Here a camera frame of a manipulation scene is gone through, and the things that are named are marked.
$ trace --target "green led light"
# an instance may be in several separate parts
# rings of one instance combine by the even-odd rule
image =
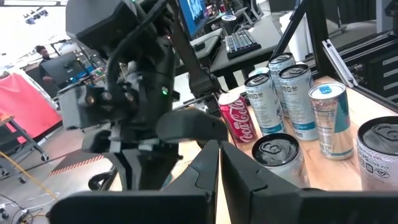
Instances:
[[[162,87],[162,93],[163,95],[169,94],[169,90],[166,87]]]

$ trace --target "pink cloth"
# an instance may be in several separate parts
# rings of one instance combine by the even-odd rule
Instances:
[[[62,120],[46,99],[16,73],[0,79],[0,116],[3,114],[13,114],[14,121],[32,138]]]

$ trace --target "keyboard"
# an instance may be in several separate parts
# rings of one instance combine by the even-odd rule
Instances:
[[[236,32],[225,37],[226,56],[229,59],[247,54],[261,48],[247,30]]]

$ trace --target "white can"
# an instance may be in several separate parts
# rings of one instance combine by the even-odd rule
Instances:
[[[252,76],[244,82],[244,86],[262,135],[285,133],[283,113],[269,75]]]
[[[357,143],[363,190],[398,190],[398,116],[362,124]]]
[[[283,69],[285,69],[289,66],[295,65],[295,64],[296,64],[296,62],[291,53],[282,53],[282,54],[276,55],[274,58],[270,58],[269,63],[268,63],[269,73],[271,75],[272,81],[274,81],[274,84],[275,84],[275,87],[277,90],[277,96],[280,101],[282,110],[284,112],[284,116],[286,118],[289,117],[289,111],[286,107],[284,94],[283,94],[282,88],[279,84],[279,73]]]
[[[254,71],[252,71],[249,74],[249,78],[258,74],[267,74],[269,72],[269,68],[267,67],[261,67],[261,68],[256,68]]]
[[[308,95],[313,87],[312,74],[308,65],[287,67],[280,72],[279,77],[296,137],[304,141],[318,139],[315,115]]]
[[[297,187],[310,186],[300,144],[293,136],[264,136],[253,145],[252,156],[260,165]]]

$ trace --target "silver can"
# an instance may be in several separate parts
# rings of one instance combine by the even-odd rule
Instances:
[[[398,190],[398,117],[362,124],[357,143],[363,190]]]
[[[256,68],[254,71],[252,71],[249,74],[249,78],[258,74],[267,74],[269,72],[269,68],[267,67],[261,67],[261,68]]]
[[[346,87],[338,82],[322,83],[309,91],[321,152],[329,159],[353,155]]]
[[[253,145],[252,156],[260,165],[297,187],[310,186],[303,152],[293,136],[264,136]]]
[[[308,92],[313,87],[312,74],[308,65],[287,67],[280,72],[279,77],[296,137],[304,141],[318,139],[315,115],[308,96]]]
[[[285,133],[282,110],[269,75],[252,76],[244,82],[244,86],[262,135]]]
[[[277,90],[277,94],[278,94],[278,99],[279,99],[280,105],[282,107],[282,110],[284,112],[284,116],[286,118],[289,117],[289,111],[286,107],[284,94],[283,94],[282,88],[279,83],[279,73],[283,69],[285,69],[289,66],[295,65],[295,64],[296,64],[296,62],[295,62],[295,59],[294,59],[292,53],[282,53],[282,54],[276,55],[275,57],[271,58],[268,63],[269,73],[271,74],[272,80],[274,81],[274,84],[275,84],[275,87]]]

